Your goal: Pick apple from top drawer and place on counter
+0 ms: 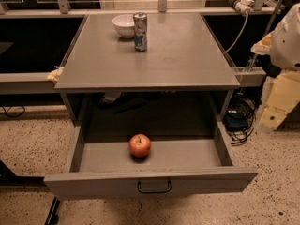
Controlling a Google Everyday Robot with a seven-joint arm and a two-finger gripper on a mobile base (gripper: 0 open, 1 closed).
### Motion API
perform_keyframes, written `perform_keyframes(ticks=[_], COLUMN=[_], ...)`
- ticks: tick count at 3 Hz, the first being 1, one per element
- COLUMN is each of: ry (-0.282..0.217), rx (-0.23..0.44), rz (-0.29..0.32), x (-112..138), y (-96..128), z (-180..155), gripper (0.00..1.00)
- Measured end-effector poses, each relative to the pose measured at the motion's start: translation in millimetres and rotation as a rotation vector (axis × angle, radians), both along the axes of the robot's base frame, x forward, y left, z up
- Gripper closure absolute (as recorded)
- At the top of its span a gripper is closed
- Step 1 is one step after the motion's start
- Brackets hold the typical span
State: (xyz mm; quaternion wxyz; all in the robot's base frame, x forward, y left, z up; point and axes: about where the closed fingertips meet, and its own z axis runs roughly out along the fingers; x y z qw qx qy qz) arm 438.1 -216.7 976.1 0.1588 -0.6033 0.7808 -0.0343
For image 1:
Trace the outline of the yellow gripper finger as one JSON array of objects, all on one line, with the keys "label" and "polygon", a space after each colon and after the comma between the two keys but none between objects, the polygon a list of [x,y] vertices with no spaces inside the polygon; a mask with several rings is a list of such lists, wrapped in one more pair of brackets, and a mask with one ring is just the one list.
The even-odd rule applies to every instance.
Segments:
[{"label": "yellow gripper finger", "polygon": [[266,77],[259,108],[259,125],[275,130],[300,102],[300,73],[283,72],[276,78]]}]

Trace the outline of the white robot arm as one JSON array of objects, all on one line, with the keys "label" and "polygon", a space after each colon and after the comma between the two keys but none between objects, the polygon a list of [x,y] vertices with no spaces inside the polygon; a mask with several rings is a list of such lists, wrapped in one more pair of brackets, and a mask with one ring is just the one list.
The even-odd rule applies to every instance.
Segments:
[{"label": "white robot arm", "polygon": [[300,102],[300,4],[292,6],[251,51],[269,55],[271,64],[281,69],[275,78],[266,77],[259,107],[259,126],[276,130]]}]

